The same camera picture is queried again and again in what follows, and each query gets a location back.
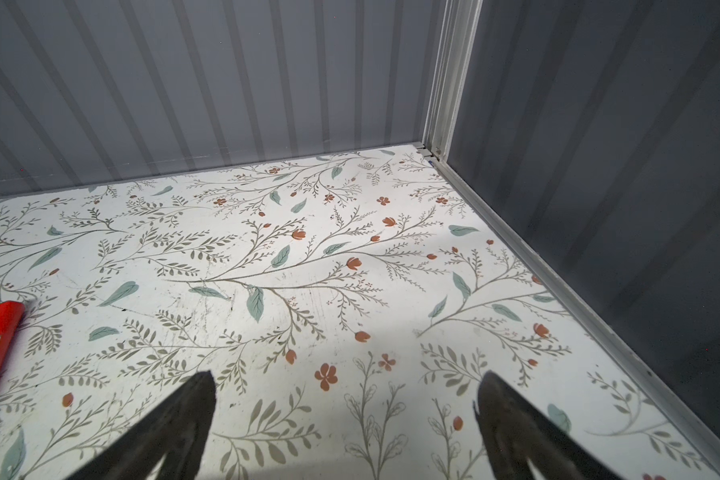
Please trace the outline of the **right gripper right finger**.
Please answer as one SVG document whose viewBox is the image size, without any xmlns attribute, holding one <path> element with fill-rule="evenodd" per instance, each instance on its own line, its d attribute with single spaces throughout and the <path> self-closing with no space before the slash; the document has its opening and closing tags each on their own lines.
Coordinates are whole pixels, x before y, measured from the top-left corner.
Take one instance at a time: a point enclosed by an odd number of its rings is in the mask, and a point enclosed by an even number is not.
<svg viewBox="0 0 720 480">
<path fill-rule="evenodd" d="M 482 377 L 473 411 L 497 479 L 619 477 L 493 371 Z"/>
</svg>

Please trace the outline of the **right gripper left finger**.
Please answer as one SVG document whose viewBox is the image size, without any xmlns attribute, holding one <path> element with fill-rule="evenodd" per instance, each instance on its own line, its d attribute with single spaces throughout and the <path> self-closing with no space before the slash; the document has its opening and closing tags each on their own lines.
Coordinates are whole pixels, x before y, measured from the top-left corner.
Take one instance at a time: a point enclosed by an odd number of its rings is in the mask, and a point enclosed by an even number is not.
<svg viewBox="0 0 720 480">
<path fill-rule="evenodd" d="M 197 372 L 72 479 L 194 479 L 200 469 L 216 407 L 209 371 Z"/>
</svg>

